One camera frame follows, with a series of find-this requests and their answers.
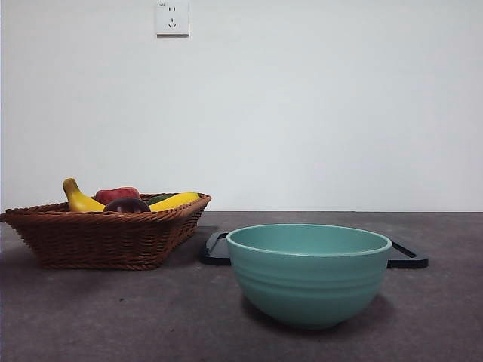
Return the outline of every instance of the teal bowl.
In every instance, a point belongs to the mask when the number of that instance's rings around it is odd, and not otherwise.
[[[294,327],[324,329],[345,321],[376,296],[391,241],[332,225],[256,225],[230,232],[229,255],[244,295]]]

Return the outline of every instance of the brown basket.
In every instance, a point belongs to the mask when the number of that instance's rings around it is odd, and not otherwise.
[[[142,194],[143,200],[163,194]],[[42,268],[149,270],[195,233],[211,196],[157,213],[74,213],[69,205],[8,209],[10,225]]]

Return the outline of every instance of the yellow banana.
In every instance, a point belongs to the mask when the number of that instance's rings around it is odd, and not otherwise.
[[[181,192],[167,198],[166,200],[156,202],[149,206],[151,211],[164,211],[169,209],[174,209],[183,204],[188,204],[194,200],[198,200],[199,195],[196,192]]]
[[[84,195],[78,189],[77,182],[73,179],[65,179],[62,183],[67,200],[69,201],[69,209],[77,213],[87,213],[88,211],[104,211],[104,206],[100,202],[95,201]]]

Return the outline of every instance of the tray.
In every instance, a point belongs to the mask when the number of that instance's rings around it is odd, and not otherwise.
[[[210,236],[206,245],[200,250],[200,261],[208,265],[231,265],[226,244],[228,232],[215,232]],[[391,253],[387,268],[425,268],[429,264],[429,257],[419,253],[414,248],[390,238],[392,242]]]

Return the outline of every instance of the dark purple fruit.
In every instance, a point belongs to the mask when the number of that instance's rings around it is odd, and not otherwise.
[[[151,211],[149,206],[139,198],[116,198],[109,202],[104,211],[118,211],[120,213],[143,213]]]

